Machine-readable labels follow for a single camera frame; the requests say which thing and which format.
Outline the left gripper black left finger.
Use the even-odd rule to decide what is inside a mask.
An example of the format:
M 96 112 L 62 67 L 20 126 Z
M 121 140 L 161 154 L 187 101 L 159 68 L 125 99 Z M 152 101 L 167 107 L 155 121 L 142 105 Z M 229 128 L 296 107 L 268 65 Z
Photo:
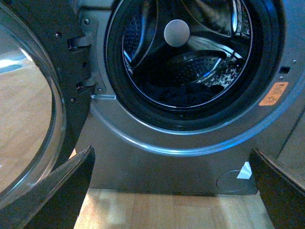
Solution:
M 87 146 L 0 210 L 2 229 L 72 229 L 89 189 L 95 164 Z

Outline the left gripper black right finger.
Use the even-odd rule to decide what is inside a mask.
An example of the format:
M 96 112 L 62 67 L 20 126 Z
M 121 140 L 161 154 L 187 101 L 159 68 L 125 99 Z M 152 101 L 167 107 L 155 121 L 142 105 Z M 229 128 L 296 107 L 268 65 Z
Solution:
M 305 179 L 258 148 L 251 150 L 249 163 L 274 228 L 303 229 Z

